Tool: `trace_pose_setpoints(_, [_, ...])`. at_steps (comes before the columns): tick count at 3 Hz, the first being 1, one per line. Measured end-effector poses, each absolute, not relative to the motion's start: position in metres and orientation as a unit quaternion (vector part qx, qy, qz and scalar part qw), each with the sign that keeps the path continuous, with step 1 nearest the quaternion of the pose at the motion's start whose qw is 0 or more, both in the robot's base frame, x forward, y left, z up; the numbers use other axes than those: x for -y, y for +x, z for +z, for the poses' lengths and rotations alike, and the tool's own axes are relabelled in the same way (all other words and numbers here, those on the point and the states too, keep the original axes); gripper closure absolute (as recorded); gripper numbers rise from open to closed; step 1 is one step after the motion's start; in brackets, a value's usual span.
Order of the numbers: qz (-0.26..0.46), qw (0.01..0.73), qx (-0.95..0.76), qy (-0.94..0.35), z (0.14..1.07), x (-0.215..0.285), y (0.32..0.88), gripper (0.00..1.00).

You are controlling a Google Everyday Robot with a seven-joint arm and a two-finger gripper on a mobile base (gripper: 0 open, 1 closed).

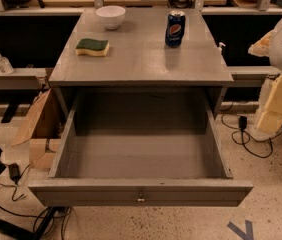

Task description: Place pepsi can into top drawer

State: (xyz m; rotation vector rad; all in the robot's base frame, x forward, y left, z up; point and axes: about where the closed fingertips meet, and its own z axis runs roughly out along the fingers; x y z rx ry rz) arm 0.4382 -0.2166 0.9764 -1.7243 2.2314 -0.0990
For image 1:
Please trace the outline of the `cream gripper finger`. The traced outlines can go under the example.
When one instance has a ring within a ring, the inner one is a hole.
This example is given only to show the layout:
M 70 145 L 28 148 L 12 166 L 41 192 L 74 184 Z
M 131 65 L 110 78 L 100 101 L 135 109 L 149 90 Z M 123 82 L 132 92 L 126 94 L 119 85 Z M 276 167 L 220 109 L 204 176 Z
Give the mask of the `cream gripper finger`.
M 272 43 L 275 35 L 275 31 L 271 30 L 266 33 L 262 38 L 252 44 L 248 53 L 257 57 L 269 57 L 272 52 Z
M 256 129 L 264 134 L 275 134 L 282 126 L 282 74 L 267 78 L 259 96 Z

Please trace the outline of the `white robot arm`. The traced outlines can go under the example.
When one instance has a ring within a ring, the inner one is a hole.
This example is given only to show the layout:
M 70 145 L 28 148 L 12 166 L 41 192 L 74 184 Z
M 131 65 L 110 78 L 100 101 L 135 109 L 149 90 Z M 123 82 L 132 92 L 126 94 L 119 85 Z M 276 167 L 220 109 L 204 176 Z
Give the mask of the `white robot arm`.
M 248 53 L 268 57 L 270 64 L 282 71 L 282 18 L 273 30 L 250 46 Z M 282 126 L 282 73 L 273 81 L 267 80 L 261 88 L 254 130 L 272 136 Z

